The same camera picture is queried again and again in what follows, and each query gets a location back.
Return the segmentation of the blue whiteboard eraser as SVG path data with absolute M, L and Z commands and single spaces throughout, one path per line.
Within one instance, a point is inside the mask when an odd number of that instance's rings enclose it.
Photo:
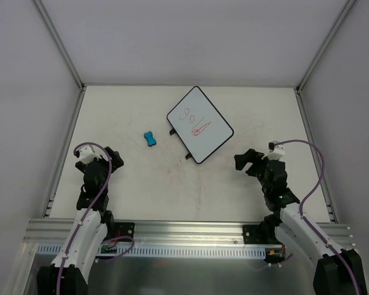
M 149 147 L 155 146 L 157 144 L 157 141 L 154 138 L 152 131 L 145 132 L 143 136 Z

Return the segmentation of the white board with black frame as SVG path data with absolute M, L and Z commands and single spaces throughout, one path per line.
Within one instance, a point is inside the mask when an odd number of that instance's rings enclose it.
M 167 114 L 170 134 L 178 135 L 192 158 L 202 164 L 234 135 L 234 129 L 208 96 L 194 86 Z

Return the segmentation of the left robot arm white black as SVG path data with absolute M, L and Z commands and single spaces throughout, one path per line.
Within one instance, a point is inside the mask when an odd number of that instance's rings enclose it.
M 87 294 L 90 270 L 103 240 L 116 233 L 107 209 L 111 175 L 124 165 L 109 146 L 86 142 L 74 148 L 75 167 L 83 174 L 76 217 L 66 241 L 49 266 L 36 275 L 38 294 Z

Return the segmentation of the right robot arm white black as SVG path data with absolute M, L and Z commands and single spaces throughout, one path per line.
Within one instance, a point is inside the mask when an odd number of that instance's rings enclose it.
M 243 226 L 244 243 L 280 243 L 291 256 L 304 259 L 314 272 L 316 294 L 367 294 L 360 255 L 354 249 L 345 250 L 307 216 L 288 187 L 283 155 L 284 150 L 277 146 L 268 154 L 249 149 L 234 157 L 236 170 L 250 165 L 246 174 L 261 184 L 271 212 L 253 229 Z

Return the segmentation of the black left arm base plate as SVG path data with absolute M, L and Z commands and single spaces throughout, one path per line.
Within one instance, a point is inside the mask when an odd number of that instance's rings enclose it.
M 131 242 L 130 237 L 134 238 L 135 223 L 134 222 L 115 222 L 114 237 L 122 237 L 117 242 Z

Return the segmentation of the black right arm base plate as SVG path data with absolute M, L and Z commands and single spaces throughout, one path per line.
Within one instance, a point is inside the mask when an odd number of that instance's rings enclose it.
M 246 224 L 242 226 L 242 236 L 245 245 L 278 245 L 274 226 Z

